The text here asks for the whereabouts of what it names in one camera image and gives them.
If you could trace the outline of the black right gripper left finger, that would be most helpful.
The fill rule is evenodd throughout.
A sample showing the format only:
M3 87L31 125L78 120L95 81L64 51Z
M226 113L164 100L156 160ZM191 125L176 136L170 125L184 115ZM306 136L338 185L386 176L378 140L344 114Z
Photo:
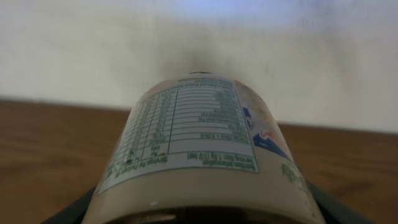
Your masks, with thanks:
M96 187L92 187L79 199L63 210L44 220L42 224L82 224Z

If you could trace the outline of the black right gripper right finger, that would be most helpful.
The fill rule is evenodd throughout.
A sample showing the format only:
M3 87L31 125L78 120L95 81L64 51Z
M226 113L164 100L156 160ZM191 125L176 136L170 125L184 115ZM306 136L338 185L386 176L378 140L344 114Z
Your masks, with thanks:
M326 224L374 224L373 221L343 205L311 182L308 182L308 187Z

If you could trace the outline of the green lid jar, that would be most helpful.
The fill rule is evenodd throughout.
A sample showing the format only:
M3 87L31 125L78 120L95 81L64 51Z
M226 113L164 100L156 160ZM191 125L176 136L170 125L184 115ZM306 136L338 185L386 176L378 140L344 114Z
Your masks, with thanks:
M131 110L84 223L323 223L262 98L196 72Z

